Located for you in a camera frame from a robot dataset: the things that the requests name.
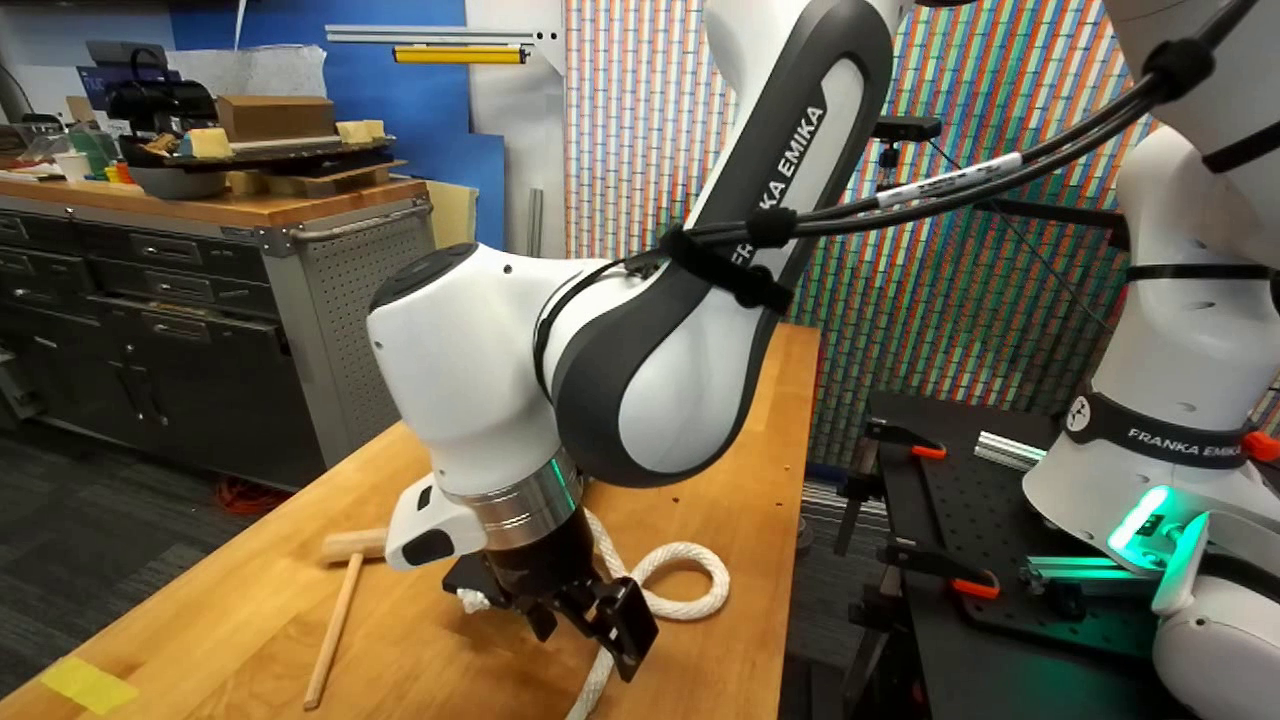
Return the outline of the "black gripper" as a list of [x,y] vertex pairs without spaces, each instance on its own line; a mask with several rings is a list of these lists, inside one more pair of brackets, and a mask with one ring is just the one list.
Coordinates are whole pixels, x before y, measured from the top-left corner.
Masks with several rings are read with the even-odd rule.
[[657,616],[630,578],[597,581],[593,527],[572,511],[526,549],[467,552],[444,572],[446,592],[476,592],[493,610],[517,610],[541,642],[555,619],[588,634],[624,679],[640,671],[657,644]]

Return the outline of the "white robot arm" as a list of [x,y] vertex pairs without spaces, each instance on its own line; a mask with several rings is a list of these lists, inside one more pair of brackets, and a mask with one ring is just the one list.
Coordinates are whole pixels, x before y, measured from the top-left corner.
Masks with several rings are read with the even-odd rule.
[[1121,139],[1124,309],[1025,495],[1154,578],[1151,661],[1185,707],[1277,720],[1280,500],[1247,418],[1280,371],[1280,0],[1103,0],[1129,96],[1043,147],[853,198],[909,3],[961,0],[707,0],[748,104],[685,225],[627,262],[456,244],[377,290],[380,377],[430,452],[388,561],[476,558],[534,628],[577,626],[630,671],[657,604],[606,565],[580,490],[671,486],[737,441],[817,240],[964,207]]

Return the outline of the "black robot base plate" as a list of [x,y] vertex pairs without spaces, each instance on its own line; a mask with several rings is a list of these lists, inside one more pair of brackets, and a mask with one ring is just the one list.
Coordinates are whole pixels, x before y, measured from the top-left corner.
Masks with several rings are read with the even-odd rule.
[[879,393],[872,420],[915,431],[944,460],[879,443],[888,527],[999,581],[995,599],[909,572],[915,677],[930,720],[1193,720],[1149,661],[1151,616],[1137,596],[1056,599],[1027,581],[1032,558],[1090,558],[1025,500],[1018,473],[976,456],[983,431],[1043,447],[1043,418]]

